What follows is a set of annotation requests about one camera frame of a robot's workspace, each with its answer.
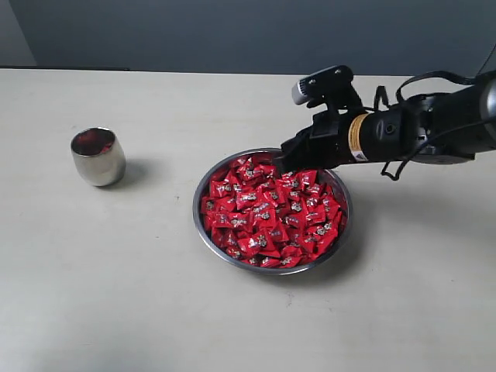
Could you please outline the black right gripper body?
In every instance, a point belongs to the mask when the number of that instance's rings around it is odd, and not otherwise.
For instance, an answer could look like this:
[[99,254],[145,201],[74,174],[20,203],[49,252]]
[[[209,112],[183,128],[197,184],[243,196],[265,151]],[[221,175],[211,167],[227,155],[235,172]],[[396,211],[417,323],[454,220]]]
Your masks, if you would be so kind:
[[331,116],[328,111],[313,115],[312,124],[281,144],[289,171],[333,169],[368,161],[360,148],[364,110]]

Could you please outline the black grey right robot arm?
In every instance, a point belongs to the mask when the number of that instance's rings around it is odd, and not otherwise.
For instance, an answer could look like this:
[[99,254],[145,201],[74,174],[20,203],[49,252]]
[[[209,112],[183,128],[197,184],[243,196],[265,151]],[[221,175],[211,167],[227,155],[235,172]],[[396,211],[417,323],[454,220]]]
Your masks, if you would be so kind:
[[326,109],[312,124],[281,144],[274,162],[282,173],[333,169],[347,164],[388,166],[399,162],[395,173],[381,175],[396,181],[405,166],[451,165],[474,160],[476,154],[495,149],[495,73],[462,77],[432,71],[411,77],[406,84],[440,78],[461,86],[452,93],[435,92],[404,98],[395,93],[388,101],[384,86],[377,87],[374,105],[363,105],[352,85],[353,72],[333,66],[300,79],[291,90],[297,105]]

